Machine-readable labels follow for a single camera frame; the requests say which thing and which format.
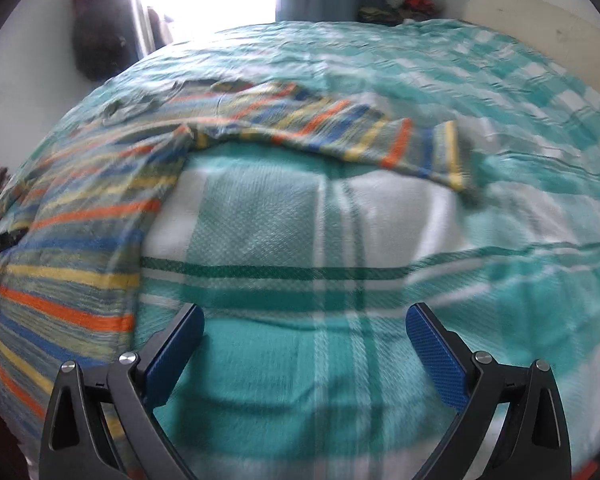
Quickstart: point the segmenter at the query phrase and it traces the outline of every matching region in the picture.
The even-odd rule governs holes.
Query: blue gripper pad
[[[144,405],[148,410],[166,404],[191,354],[200,344],[205,331],[205,314],[192,309],[155,357],[146,371]]]
[[[416,305],[407,310],[405,326],[411,344],[433,381],[438,395],[447,406],[462,412],[469,402],[464,369]]]

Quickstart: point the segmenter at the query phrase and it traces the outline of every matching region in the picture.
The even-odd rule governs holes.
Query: metal screw
[[[71,370],[75,368],[75,362],[73,361],[65,361],[62,363],[60,369],[65,373],[69,373]]]
[[[475,360],[480,364],[488,365],[491,361],[493,361],[493,357],[489,352],[484,352],[482,350],[475,353]]]
[[[125,352],[118,358],[118,361],[120,361],[120,364],[122,365],[130,365],[135,362],[136,358],[138,358],[138,356],[136,356],[134,352]]]
[[[549,363],[542,359],[538,359],[538,361],[536,361],[536,366],[538,367],[538,370],[540,370],[541,372],[548,372],[549,368],[551,368],[549,366]]]

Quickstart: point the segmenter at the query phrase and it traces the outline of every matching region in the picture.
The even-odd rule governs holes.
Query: plaid bedsheet
[[[157,412],[200,478],[413,475],[453,415],[404,333],[415,301],[501,362],[547,359],[574,468],[600,448],[599,94],[455,21],[279,23],[143,60],[32,160],[78,124],[136,120],[206,78],[296,82],[415,128],[455,121],[476,192],[270,146],[189,155],[142,247],[134,336],[184,301],[210,318]]]

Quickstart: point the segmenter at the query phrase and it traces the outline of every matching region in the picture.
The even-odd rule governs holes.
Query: bedsheet
[[[134,336],[184,301],[210,318],[157,411],[200,478],[415,473],[453,415],[404,334],[415,301],[501,362],[547,359],[574,468],[600,448],[599,94],[453,20],[261,25],[141,61],[21,171],[85,121],[133,121],[204,78],[294,81],[422,127],[455,120],[477,193],[283,148],[189,156],[144,242]]]

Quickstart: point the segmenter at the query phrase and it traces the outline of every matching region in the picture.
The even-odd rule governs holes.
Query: beige headboard
[[[600,28],[541,0],[469,0],[464,20],[509,34],[600,92]]]

